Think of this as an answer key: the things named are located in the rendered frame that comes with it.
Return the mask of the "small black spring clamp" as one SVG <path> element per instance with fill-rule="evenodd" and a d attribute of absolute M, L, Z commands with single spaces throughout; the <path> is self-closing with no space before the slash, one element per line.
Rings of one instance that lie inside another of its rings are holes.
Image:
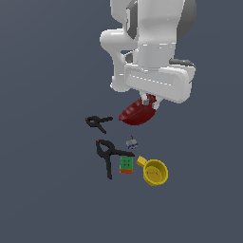
<path fill-rule="evenodd" d="M 112 117 L 99 118 L 98 116 L 91 116 L 85 118 L 84 120 L 89 127 L 97 127 L 100 131 L 102 131 L 105 134 L 106 131 L 102 127 L 102 122 L 112 121 L 113 118 Z"/>

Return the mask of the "large black spring clamp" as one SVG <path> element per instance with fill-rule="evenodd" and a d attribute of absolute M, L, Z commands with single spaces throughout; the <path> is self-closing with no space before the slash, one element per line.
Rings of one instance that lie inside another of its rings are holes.
<path fill-rule="evenodd" d="M 104 145 L 108 148 L 107 151 L 104 151 L 101 148 L 101 145 Z M 96 140 L 96 147 L 97 147 L 97 154 L 105 160 L 106 163 L 106 171 L 107 171 L 107 177 L 109 179 L 112 178 L 111 174 L 111 161 L 110 157 L 112 155 L 118 155 L 118 156 L 127 156 L 127 157 L 134 157 L 134 154 L 132 152 L 122 151 L 115 148 L 115 145 L 109 141 L 109 140 Z"/>

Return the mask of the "dark red bowl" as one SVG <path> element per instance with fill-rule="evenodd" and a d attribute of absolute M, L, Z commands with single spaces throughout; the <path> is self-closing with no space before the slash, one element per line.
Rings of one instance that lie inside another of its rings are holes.
<path fill-rule="evenodd" d="M 142 99 L 129 105 L 119 115 L 119 120 L 129 125 L 141 125 L 148 122 L 156 113 L 156 110 L 152 107 L 152 104 L 156 101 L 156 97 L 148 94 L 147 99 L 147 105 L 142 104 Z"/>

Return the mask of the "green and orange cube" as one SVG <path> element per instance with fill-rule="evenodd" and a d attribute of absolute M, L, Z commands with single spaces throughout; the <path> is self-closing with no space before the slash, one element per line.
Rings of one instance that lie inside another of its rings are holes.
<path fill-rule="evenodd" d="M 126 174 L 133 173 L 133 159 L 129 157 L 121 157 L 120 172 Z"/>

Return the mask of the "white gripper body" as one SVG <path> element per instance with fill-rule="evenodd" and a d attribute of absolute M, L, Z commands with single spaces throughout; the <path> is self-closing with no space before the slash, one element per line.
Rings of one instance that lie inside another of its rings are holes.
<path fill-rule="evenodd" d="M 158 70 L 144 70 L 138 65 L 125 66 L 125 83 L 128 87 L 162 99 L 183 103 L 191 94 L 193 66 L 169 65 Z"/>

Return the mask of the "yellow mug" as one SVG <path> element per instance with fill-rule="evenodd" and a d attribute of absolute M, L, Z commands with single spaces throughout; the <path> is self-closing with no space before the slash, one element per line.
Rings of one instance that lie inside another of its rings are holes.
<path fill-rule="evenodd" d="M 159 186 L 168 179 L 168 169 L 166 165 L 158 159 L 145 159 L 139 156 L 137 165 L 143 168 L 143 179 L 150 186 Z"/>

